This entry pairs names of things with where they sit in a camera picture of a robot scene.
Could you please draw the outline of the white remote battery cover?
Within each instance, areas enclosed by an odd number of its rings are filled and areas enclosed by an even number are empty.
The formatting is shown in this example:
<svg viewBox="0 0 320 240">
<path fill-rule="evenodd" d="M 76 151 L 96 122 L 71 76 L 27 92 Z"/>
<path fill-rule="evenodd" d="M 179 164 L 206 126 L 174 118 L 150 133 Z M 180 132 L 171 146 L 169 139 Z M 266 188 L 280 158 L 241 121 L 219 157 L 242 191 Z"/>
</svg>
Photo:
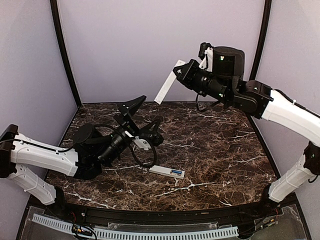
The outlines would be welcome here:
<svg viewBox="0 0 320 240">
<path fill-rule="evenodd" d="M 166 95 L 168 94 L 170 88 L 172 87 L 174 81 L 177 79 L 173 70 L 169 73 L 168 77 L 164 81 L 162 87 L 160 88 L 159 92 L 157 93 L 154 102 L 161 105 L 163 100 L 165 99 Z"/>
</svg>

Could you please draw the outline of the blue battery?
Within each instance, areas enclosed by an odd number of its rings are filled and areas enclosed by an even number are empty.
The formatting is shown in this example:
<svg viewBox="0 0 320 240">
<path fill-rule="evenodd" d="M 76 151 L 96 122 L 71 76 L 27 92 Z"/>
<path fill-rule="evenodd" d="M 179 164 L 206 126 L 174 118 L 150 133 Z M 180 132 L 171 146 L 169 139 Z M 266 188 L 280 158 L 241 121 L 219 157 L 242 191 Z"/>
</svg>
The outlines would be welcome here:
<svg viewBox="0 0 320 240">
<path fill-rule="evenodd" d="M 177 176 L 181 176 L 181 175 L 183 174 L 182 171 L 176 170 L 176 169 L 172 169 L 172 170 L 170 171 L 170 173 L 171 173 L 172 175 L 177 175 Z"/>
</svg>

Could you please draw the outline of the white remote control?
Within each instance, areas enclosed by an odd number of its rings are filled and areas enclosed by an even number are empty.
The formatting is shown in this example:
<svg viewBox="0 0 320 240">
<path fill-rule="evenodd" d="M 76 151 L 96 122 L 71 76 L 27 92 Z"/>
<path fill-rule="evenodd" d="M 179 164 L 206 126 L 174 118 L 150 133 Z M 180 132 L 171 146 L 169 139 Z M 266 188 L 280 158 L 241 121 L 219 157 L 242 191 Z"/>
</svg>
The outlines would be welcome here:
<svg viewBox="0 0 320 240">
<path fill-rule="evenodd" d="M 158 175 L 162 175 L 162 176 L 166 176 L 166 177 L 184 179 L 185 171 L 176 169 L 178 171 L 182 171 L 182 175 L 179 176 L 179 175 L 171 174 L 171 170 L 175 170 L 175 169 L 169 168 L 169 167 L 163 167 L 163 166 L 159 166 L 159 165 L 154 165 L 153 167 L 151 167 L 149 169 L 149 172 L 154 173 L 154 174 L 158 174 Z"/>
</svg>

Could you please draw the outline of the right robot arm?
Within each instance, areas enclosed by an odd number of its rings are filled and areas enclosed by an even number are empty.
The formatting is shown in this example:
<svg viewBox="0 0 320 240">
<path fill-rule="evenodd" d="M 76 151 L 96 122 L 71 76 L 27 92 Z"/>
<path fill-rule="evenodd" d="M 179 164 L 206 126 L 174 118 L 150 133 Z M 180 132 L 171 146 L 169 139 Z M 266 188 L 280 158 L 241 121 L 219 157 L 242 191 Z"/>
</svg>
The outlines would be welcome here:
<svg viewBox="0 0 320 240">
<path fill-rule="evenodd" d="M 284 126 L 309 140 L 298 162 L 266 187 L 255 213 L 266 217 L 287 195 L 320 174 L 320 116 L 290 99 L 279 89 L 257 80 L 245 81 L 245 53 L 203 42 L 198 57 L 173 68 L 176 79 L 200 96 L 210 96 L 224 108 L 234 107 L 257 119 Z"/>
</svg>

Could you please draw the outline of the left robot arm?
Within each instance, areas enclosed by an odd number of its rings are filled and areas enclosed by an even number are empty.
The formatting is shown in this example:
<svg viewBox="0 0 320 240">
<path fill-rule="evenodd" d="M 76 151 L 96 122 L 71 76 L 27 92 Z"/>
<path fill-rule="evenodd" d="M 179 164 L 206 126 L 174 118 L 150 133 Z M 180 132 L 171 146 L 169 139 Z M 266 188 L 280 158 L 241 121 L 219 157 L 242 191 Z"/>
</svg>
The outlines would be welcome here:
<svg viewBox="0 0 320 240">
<path fill-rule="evenodd" d="M 132 116 L 144 103 L 146 96 L 117 104 L 119 114 L 114 116 L 118 127 L 108 124 L 86 123 L 72 136 L 72 146 L 62 148 L 45 144 L 18 131 L 18 126 L 10 124 L 0 135 L 0 177 L 20 186 L 25 192 L 36 197 L 43 205 L 60 218 L 67 218 L 70 206 L 64 202 L 63 191 L 55 187 L 27 166 L 33 165 L 53 170 L 80 180 L 91 180 L 102 173 L 102 167 L 112 167 L 112 162 L 120 158 L 125 149 L 131 152 L 131 144 L 153 153 L 152 163 L 134 160 L 143 168 L 152 168 L 157 162 L 156 147 L 164 138 L 156 119 L 142 128 L 132 120 Z"/>
</svg>

